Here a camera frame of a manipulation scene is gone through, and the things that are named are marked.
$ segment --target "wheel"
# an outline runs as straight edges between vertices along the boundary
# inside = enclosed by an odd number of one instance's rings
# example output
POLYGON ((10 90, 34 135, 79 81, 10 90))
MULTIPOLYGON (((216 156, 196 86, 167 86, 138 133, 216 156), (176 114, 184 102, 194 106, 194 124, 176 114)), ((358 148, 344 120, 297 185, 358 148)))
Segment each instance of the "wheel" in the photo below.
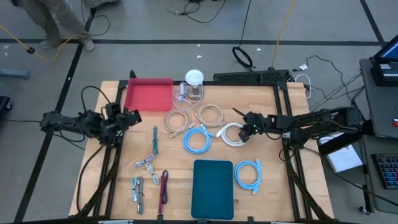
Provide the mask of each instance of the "wheel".
POLYGON ((359 207, 358 210, 365 215, 370 215, 370 213, 366 210, 365 206, 359 207))

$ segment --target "green cable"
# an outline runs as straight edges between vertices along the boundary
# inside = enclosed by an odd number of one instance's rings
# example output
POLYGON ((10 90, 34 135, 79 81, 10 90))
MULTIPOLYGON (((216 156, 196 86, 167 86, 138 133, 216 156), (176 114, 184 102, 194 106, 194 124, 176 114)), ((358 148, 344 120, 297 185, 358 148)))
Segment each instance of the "green cable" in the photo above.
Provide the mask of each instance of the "green cable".
POLYGON ((159 154, 158 150, 157 150, 157 127, 154 126, 154 140, 153 140, 153 153, 155 156, 157 156, 159 154))

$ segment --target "monitor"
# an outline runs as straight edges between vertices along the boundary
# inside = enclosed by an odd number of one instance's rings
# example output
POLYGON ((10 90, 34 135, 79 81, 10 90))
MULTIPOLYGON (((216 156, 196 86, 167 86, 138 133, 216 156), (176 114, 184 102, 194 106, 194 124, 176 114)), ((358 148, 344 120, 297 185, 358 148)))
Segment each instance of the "monitor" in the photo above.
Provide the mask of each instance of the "monitor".
POLYGON ((388 42, 373 58, 378 62, 398 62, 398 35, 388 42))

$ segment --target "white paper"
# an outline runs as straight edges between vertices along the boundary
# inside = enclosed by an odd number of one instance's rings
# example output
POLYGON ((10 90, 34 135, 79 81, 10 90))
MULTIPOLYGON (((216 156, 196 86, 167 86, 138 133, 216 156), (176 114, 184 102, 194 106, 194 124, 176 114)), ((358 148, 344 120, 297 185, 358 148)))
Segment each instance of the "white paper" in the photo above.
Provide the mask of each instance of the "white paper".
MULTIPOLYGON (((320 140, 320 144, 324 144, 329 140, 338 137, 343 133, 334 134, 331 136, 323 137, 320 140)), ((361 159, 357 155, 354 147, 352 145, 346 146, 336 152, 326 156, 329 163, 335 172, 341 172, 344 170, 352 169, 357 166, 363 165, 361 159)))

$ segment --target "blue cable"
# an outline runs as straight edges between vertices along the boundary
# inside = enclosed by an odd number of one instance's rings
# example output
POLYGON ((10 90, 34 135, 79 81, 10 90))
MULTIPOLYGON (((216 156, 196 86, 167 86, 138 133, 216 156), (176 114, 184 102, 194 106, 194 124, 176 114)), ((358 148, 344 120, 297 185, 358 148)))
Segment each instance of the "blue cable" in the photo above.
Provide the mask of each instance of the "blue cable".
POLYGON ((235 179, 243 189, 253 190, 253 194, 255 195, 259 191, 259 187, 261 184, 261 178, 262 178, 261 169, 262 169, 261 162, 258 159, 256 159, 256 163, 254 163, 253 161, 242 161, 235 168, 235 179), (244 166, 253 166, 256 169, 257 180, 253 184, 244 184, 239 179, 239 170, 244 166))
POLYGON ((185 150, 192 154, 202 154, 207 152, 211 147, 211 138, 215 138, 214 134, 209 133, 206 130, 206 127, 203 124, 200 124, 200 128, 191 128, 185 134, 182 139, 182 144, 184 145, 185 150), (206 137, 206 144, 201 149, 192 149, 189 145, 189 141, 194 134, 202 134, 206 137))

